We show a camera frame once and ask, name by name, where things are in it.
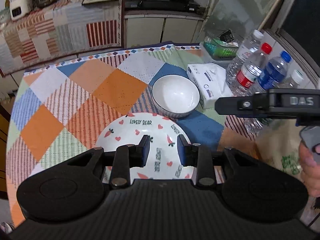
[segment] table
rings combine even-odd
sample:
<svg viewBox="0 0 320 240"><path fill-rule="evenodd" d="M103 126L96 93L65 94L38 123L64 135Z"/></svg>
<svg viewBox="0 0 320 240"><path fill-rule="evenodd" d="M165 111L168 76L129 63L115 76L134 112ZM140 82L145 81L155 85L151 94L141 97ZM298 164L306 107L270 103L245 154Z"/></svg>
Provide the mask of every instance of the table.
<svg viewBox="0 0 320 240"><path fill-rule="evenodd" d="M73 59L26 72L13 106L6 154L7 191L14 224L24 217L16 200L27 177L93 148L103 129L128 113L158 113L151 87L161 76L187 77L203 63L198 44L161 43ZM241 119L199 105L176 119L191 143L233 146L256 157Z"/></svg>
<svg viewBox="0 0 320 240"><path fill-rule="evenodd" d="M123 0L59 0L0 32L0 74L90 50L123 46Z"/></svg>

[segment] clear plastic bottle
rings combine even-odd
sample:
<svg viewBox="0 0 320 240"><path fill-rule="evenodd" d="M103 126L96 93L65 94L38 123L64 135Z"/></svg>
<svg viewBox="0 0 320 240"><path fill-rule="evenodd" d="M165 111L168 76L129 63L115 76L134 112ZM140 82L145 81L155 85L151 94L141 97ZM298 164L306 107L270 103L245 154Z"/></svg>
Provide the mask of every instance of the clear plastic bottle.
<svg viewBox="0 0 320 240"><path fill-rule="evenodd" d="M303 81L303 76L298 70L294 70L290 77L286 78L282 83L277 84L276 88L298 88Z"/></svg>
<svg viewBox="0 0 320 240"><path fill-rule="evenodd" d="M226 71L227 84L231 84L231 82L235 79L237 73L241 69L243 63L252 53L256 52L259 49L262 38L263 34L258 30L254 30L249 37L244 39L236 53L236 57L228 65Z"/></svg>
<svg viewBox="0 0 320 240"><path fill-rule="evenodd" d="M265 93L266 90L274 88L275 85L281 83L288 72L288 63L291 61L291 56L282 51L280 57L274 57L267 63L266 67L259 76L257 82L252 85L247 95L254 93Z"/></svg>
<svg viewBox="0 0 320 240"><path fill-rule="evenodd" d="M284 82L276 85L277 88L298 88L303 81L303 76L298 70L294 70L290 77L286 78ZM273 120L266 118L245 118L244 126L248 132L258 133L265 126L269 126Z"/></svg>
<svg viewBox="0 0 320 240"><path fill-rule="evenodd" d="M229 86L235 96L241 97L247 94L248 88L255 83L267 64L268 55L271 51L272 47L268 43L263 43L258 51L248 57Z"/></svg>

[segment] white tissue pack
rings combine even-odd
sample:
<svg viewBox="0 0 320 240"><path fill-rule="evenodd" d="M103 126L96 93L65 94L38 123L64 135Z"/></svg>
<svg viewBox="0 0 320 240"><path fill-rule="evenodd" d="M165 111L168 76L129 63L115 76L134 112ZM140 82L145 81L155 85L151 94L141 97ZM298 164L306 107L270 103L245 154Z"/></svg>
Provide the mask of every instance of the white tissue pack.
<svg viewBox="0 0 320 240"><path fill-rule="evenodd" d="M214 63L189 64L189 79L200 91L200 104L203 109L214 107L221 97L233 97L226 83L226 70Z"/></svg>

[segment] plate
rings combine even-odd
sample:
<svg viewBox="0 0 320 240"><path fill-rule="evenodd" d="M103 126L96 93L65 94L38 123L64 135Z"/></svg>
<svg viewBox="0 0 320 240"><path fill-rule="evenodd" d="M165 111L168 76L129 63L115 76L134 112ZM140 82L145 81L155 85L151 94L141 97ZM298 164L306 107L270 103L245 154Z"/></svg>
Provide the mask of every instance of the plate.
<svg viewBox="0 0 320 240"><path fill-rule="evenodd" d="M130 179L191 179L194 167L183 167L177 150L177 136L190 140L176 123L155 113L134 113L110 123L99 135L96 147L115 151L121 145L137 145L142 137L150 135L150 151L146 166L130 169ZM104 182L108 181L111 167L107 167Z"/></svg>

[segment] bottle cap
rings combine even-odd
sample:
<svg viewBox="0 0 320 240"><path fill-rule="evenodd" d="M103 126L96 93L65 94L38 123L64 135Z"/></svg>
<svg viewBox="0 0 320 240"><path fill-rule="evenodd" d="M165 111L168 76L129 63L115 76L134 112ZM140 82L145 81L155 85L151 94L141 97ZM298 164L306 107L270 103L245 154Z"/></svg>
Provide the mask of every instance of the bottle cap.
<svg viewBox="0 0 320 240"><path fill-rule="evenodd" d="M266 54L270 54L271 51L272 51L272 47L268 43L265 42L265 43L262 44L261 50L263 52L265 52Z"/></svg>
<svg viewBox="0 0 320 240"><path fill-rule="evenodd" d="M303 81L303 76L298 70L294 70L291 77L297 84L301 84L301 82Z"/></svg>
<svg viewBox="0 0 320 240"><path fill-rule="evenodd" d="M280 56L287 63L289 63L291 61L291 56L287 52L285 52L284 50L281 52Z"/></svg>
<svg viewBox="0 0 320 240"><path fill-rule="evenodd" d="M264 35L263 35L263 33L259 32L258 30L254 30L253 36L255 36L258 40L261 40Z"/></svg>

